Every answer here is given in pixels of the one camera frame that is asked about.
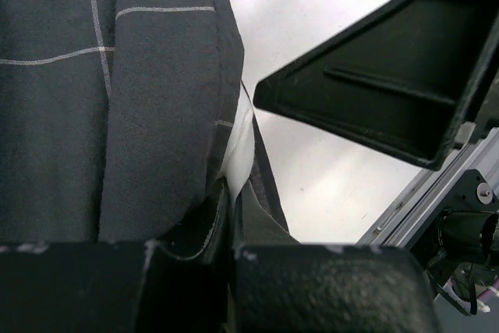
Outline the dark grey checked pillowcase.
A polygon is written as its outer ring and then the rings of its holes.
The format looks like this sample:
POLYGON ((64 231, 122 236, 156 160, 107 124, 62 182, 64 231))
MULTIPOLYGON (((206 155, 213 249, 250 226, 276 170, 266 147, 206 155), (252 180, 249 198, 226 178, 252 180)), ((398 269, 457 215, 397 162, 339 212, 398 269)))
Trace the dark grey checked pillowcase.
POLYGON ((229 0, 1 0, 2 241, 164 236, 226 181, 243 59, 229 0))

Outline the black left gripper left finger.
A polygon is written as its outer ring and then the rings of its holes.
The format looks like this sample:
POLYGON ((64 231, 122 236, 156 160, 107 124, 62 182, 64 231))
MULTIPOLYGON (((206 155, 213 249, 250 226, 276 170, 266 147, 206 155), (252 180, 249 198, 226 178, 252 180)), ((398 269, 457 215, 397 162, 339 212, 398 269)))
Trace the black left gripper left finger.
POLYGON ((2 244, 2 331, 220 331, 230 203, 221 181, 160 239, 2 244))

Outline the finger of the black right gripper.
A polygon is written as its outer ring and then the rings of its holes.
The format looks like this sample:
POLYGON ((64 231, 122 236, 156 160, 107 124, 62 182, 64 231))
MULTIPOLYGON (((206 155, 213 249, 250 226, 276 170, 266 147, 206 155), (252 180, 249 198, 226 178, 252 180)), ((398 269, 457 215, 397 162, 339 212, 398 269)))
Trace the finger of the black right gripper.
POLYGON ((253 103, 437 170, 498 125, 498 0, 390 0, 262 79, 253 103))

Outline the white pillow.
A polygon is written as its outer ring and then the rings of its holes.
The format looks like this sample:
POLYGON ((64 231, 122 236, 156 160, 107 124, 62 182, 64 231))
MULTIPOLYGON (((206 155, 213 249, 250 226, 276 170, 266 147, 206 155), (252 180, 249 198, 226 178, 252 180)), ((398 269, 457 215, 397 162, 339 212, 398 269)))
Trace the white pillow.
POLYGON ((246 88, 241 83, 235 119, 221 167, 232 201, 235 201, 240 194, 253 167, 255 151, 253 119, 253 106, 246 88))

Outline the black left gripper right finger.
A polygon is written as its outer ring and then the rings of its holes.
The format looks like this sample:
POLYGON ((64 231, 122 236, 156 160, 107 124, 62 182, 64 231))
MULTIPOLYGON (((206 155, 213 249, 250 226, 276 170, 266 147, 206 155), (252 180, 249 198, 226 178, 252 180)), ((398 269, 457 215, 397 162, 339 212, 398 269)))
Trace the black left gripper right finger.
POLYGON ((234 217, 240 332, 436 332, 422 268, 388 246, 295 241, 242 189, 234 217))

